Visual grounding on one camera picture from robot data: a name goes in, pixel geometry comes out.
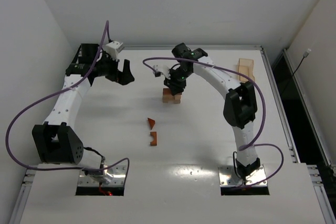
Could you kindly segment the red-brown long wood block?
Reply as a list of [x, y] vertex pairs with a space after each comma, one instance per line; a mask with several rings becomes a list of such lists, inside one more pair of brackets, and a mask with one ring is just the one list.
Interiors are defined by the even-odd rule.
[[164, 100], [177, 100], [181, 98], [181, 95], [182, 95], [181, 93], [173, 95], [169, 88], [163, 88], [162, 98]]

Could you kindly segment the light wood cube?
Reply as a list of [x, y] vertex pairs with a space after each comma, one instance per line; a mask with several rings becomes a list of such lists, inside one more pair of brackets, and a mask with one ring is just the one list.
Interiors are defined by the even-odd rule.
[[169, 101], [170, 101], [170, 100], [169, 100], [168, 98], [162, 98], [162, 102], [163, 102], [163, 103], [169, 103]]
[[181, 95], [177, 94], [174, 96], [174, 103], [175, 104], [180, 104], [181, 103]]

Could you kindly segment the red-brown triangle wood block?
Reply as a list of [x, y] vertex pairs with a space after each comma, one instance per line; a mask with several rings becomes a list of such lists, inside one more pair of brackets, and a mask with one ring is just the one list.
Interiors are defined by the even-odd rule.
[[155, 126], [155, 121], [151, 118], [148, 118], [149, 127], [152, 130]]

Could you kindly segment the red-brown arch wood block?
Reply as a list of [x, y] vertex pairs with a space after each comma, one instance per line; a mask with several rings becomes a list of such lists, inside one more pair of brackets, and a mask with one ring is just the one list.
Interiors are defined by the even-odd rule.
[[154, 132], [154, 131], [150, 132], [150, 136], [152, 137], [150, 146], [157, 146], [157, 139], [158, 139], [157, 132]]

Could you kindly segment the translucent orange plastic box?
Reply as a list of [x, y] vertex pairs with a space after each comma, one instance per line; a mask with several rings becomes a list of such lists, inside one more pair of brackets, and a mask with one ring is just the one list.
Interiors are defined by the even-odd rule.
[[254, 61], [252, 59], [239, 58], [237, 64], [237, 71], [241, 74], [248, 76], [252, 81], [255, 81], [253, 74]]

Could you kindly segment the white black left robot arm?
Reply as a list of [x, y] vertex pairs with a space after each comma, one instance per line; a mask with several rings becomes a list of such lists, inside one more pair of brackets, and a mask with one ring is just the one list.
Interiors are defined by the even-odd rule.
[[81, 103], [92, 87], [94, 79], [105, 77], [122, 86], [135, 80], [129, 60], [118, 69], [119, 53], [124, 45], [111, 41], [102, 49], [98, 44], [81, 44], [73, 61], [66, 69], [64, 93], [58, 99], [43, 124], [36, 124], [32, 136], [40, 160], [47, 164], [82, 167], [85, 174], [104, 182], [108, 178], [106, 159], [98, 151], [85, 147], [74, 132], [75, 120]]

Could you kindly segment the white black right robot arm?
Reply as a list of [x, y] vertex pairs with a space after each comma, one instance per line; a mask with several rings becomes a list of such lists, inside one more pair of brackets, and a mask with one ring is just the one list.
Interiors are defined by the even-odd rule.
[[164, 85], [173, 96], [184, 91], [186, 79], [194, 73], [206, 80], [224, 98], [223, 116], [233, 128], [237, 148], [236, 173], [245, 180], [260, 167], [260, 159], [254, 146], [240, 149], [254, 138], [257, 102], [253, 84], [250, 81], [239, 82], [216, 69], [214, 62], [201, 48], [190, 50], [186, 44], [181, 43], [172, 49], [172, 54], [179, 58], [180, 66], [169, 70], [169, 78], [164, 80]]

